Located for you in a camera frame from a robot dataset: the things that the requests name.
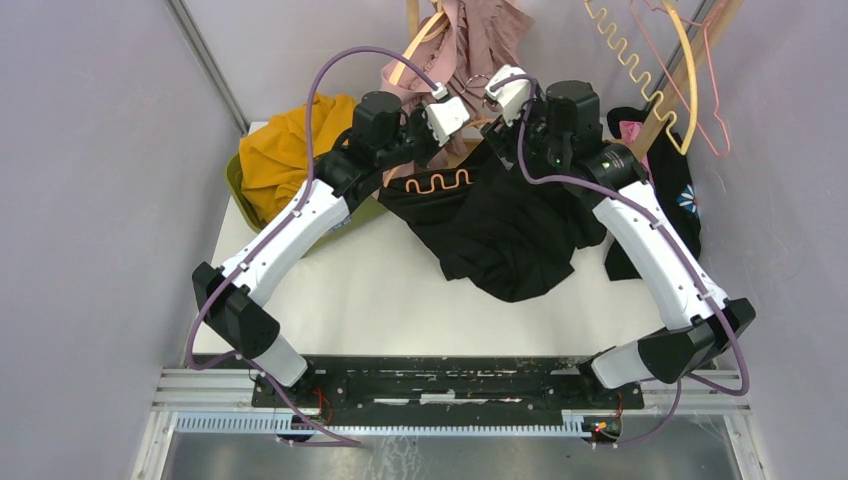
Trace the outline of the pink wire hanger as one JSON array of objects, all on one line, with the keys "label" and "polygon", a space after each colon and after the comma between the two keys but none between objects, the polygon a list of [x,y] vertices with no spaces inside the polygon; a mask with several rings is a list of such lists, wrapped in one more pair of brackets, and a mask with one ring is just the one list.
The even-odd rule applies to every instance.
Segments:
[{"label": "pink wire hanger", "polygon": [[[687,112],[688,118],[682,140],[679,143],[673,142],[672,145],[680,153],[685,154],[695,134],[700,133],[715,156],[728,155],[732,149],[732,142],[729,127],[720,113],[721,97],[711,48],[719,43],[742,3],[740,1],[705,1],[701,10],[703,17],[700,20],[687,20],[680,16],[677,8],[670,1],[663,1],[660,5],[647,1],[645,5],[652,12],[665,14],[671,21],[678,37],[682,59],[672,67],[664,66],[661,69],[663,81],[660,87],[653,84],[650,74],[633,79],[646,102],[648,118],[631,143],[632,151],[638,155],[646,154],[661,134],[670,136],[671,128],[677,120],[676,108],[681,106]],[[699,121],[698,75],[701,67],[705,67],[709,74],[709,86],[712,89],[714,101],[712,117],[723,135],[724,148],[714,144]]]}]

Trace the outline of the black skirt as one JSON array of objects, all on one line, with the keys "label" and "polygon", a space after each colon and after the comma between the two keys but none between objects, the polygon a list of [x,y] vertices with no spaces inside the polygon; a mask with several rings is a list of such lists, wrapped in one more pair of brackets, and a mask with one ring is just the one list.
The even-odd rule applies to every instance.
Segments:
[{"label": "black skirt", "polygon": [[[405,193],[421,181],[466,168],[473,185],[431,195]],[[478,145],[457,167],[394,178],[379,201],[437,258],[448,280],[468,279],[489,295],[519,302],[542,296],[571,275],[578,249],[601,244],[606,228],[559,183],[532,185],[500,170]]]}]

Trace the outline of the cream hanger of yellow skirt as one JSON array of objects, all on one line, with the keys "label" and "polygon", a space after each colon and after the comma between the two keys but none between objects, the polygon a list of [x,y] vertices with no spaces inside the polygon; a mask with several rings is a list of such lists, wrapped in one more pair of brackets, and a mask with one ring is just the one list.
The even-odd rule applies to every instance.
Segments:
[{"label": "cream hanger of yellow skirt", "polygon": [[641,96],[649,103],[649,112],[660,122],[660,126],[664,129],[672,146],[679,154],[687,154],[698,127],[699,100],[698,83],[696,79],[697,66],[695,62],[694,49],[692,49],[692,45],[686,37],[684,25],[681,23],[682,18],[680,17],[673,1],[662,1],[662,10],[664,10],[666,15],[669,17],[678,36],[679,42],[683,42],[683,53],[685,55],[686,67],[688,70],[687,77],[690,80],[688,86],[689,99],[692,101],[692,104],[688,108],[689,119],[686,130],[680,141],[676,141],[673,137],[672,128],[676,125],[678,116],[673,110],[670,101],[666,99],[666,95],[662,91],[654,91],[651,94],[647,93],[647,88],[650,86],[650,82],[652,81],[651,73],[649,71],[643,71],[639,75],[636,75],[636,69],[639,67],[641,61],[640,56],[636,53],[627,53],[629,47],[628,40],[624,36],[617,35],[618,25],[613,21],[607,20],[608,10],[605,7],[594,9],[591,4],[591,0],[583,2],[586,13],[594,22],[599,34],[604,37],[607,47],[615,53],[618,63],[626,69],[631,82],[640,87]]}]

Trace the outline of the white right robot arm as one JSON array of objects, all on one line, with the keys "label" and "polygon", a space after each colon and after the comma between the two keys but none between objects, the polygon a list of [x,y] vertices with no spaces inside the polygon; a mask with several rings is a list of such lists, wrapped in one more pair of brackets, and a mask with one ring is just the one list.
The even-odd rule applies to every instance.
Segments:
[{"label": "white right robot arm", "polygon": [[535,78],[518,73],[491,79],[485,96],[501,110],[496,124],[518,129],[511,153],[527,182],[563,184],[583,197],[646,283],[664,324],[592,357],[577,382],[580,400],[602,408],[625,384],[685,377],[747,394],[750,374],[738,336],[754,320],[753,306],[729,298],[710,278],[662,210],[641,162],[627,146],[604,139],[592,86],[569,80],[542,92]]}]

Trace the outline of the yellow skirt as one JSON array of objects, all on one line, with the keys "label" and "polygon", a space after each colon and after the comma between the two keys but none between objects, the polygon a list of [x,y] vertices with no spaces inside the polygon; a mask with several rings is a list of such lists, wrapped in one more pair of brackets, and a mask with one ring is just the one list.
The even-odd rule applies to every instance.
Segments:
[{"label": "yellow skirt", "polygon": [[328,152],[352,125],[356,100],[345,94],[318,93],[312,104],[311,127],[304,105],[277,114],[239,146],[243,179],[240,191],[263,224],[271,222],[294,198],[307,178],[306,133],[312,133],[314,154]]}]

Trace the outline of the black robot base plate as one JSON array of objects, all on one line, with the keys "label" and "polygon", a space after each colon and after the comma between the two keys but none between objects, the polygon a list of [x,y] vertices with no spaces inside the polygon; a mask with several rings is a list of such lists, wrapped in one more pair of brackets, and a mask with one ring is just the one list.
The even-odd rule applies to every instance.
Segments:
[{"label": "black robot base plate", "polygon": [[328,427],[547,427],[566,413],[621,416],[650,409],[653,395],[684,398],[680,387],[653,380],[601,385],[584,356],[309,355],[298,383],[277,393],[268,375],[229,358],[212,374],[240,373],[255,408],[292,401]]}]

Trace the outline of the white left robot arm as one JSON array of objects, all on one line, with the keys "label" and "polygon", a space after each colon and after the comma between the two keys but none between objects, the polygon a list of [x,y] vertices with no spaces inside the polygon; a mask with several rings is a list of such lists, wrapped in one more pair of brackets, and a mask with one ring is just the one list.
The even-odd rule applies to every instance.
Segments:
[{"label": "white left robot arm", "polygon": [[351,127],[317,157],[312,181],[292,204],[222,265],[203,262],[195,268],[200,321],[273,377],[287,404],[307,404],[315,382],[307,360],[284,338],[265,304],[297,261],[378,190],[386,172],[429,161],[443,140],[432,106],[406,112],[389,92],[366,94],[353,110]]}]

